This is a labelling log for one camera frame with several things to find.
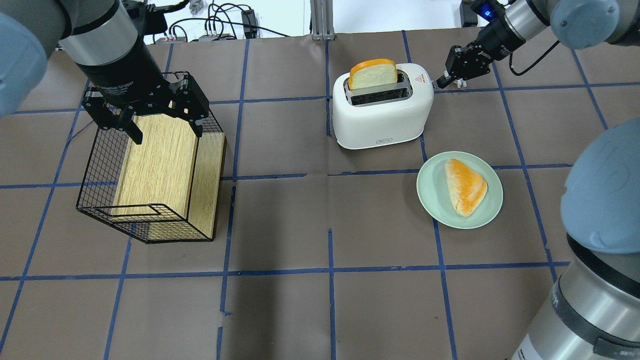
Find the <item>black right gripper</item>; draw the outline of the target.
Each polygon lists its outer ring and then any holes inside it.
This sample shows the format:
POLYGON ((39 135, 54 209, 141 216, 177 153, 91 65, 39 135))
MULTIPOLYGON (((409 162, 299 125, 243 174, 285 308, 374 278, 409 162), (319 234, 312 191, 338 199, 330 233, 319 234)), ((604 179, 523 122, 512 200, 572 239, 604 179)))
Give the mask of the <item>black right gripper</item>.
POLYGON ((505 59, 521 47, 521 38, 505 22, 492 22, 464 47, 453 45, 445 60, 445 72, 436 88, 445 89, 457 80, 468 81, 490 72, 490 64, 505 59))

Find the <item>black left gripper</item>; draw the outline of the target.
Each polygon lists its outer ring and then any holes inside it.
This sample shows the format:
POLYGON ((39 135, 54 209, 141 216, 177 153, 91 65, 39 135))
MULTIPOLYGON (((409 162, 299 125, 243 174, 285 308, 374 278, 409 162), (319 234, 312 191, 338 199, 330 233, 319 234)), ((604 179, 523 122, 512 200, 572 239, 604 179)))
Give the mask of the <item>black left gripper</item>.
POLYGON ((210 101, 189 71, 165 71, 155 79, 137 76, 124 84, 85 89, 81 105, 101 130, 126 133, 136 145, 143 132, 134 117, 164 114, 185 120, 197 138, 210 117, 210 101))

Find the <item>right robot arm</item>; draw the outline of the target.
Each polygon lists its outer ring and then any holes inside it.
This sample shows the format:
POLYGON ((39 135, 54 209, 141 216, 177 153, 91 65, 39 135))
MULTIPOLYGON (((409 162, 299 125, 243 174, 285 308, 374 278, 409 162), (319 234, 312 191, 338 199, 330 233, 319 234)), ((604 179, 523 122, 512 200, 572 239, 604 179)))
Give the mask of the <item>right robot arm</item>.
MULTIPOLYGON (((637 0, 469 0, 487 21, 477 38, 450 48, 446 88, 489 73, 489 65, 551 27, 557 43, 581 50, 639 45, 637 0)), ((565 183, 560 213, 573 260, 555 281, 514 360, 639 358, 638 118, 606 130, 579 156, 565 183)))

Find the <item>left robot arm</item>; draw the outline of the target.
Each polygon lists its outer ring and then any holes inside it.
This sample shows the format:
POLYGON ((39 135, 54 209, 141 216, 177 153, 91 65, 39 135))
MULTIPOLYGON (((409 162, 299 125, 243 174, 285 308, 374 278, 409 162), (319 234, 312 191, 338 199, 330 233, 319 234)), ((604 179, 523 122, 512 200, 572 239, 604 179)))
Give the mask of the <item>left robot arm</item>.
POLYGON ((164 114, 189 123, 197 137, 210 116, 201 87, 187 71, 169 82, 144 43, 168 29, 165 14, 189 5, 157 7, 146 0, 3 0, 0 4, 0 112, 17 111, 45 75, 57 46, 90 86, 81 102, 101 130, 143 133, 134 117, 164 114))

